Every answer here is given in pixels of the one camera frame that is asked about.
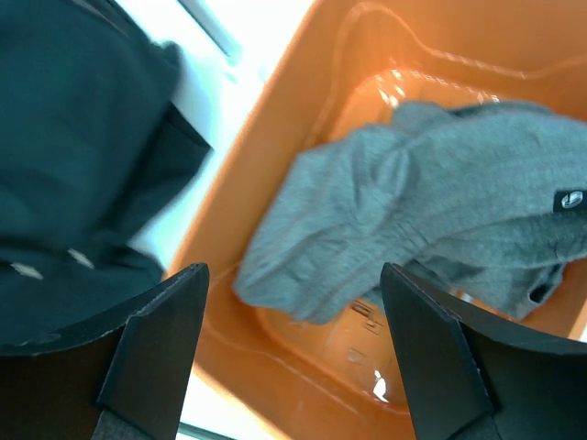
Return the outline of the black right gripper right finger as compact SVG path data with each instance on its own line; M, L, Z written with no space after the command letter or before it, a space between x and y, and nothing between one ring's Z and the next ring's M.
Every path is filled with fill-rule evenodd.
M382 299L419 439L583 439L586 345L387 263Z

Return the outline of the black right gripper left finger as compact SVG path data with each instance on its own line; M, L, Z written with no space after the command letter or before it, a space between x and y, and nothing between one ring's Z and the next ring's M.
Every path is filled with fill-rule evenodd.
M2 346L2 438L173 439L209 278L193 264L48 341Z

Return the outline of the dark green shorts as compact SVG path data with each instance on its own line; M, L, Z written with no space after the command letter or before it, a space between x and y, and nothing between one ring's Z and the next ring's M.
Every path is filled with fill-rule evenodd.
M182 77L113 1L1 4L3 355L63 349L160 282L131 239L209 150L172 104Z

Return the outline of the grey shorts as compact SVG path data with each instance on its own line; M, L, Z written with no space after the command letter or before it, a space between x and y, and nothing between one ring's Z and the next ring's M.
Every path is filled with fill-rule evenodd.
M501 102L407 102L301 153L240 262L252 306L324 324L385 263L521 319L586 255L586 125Z

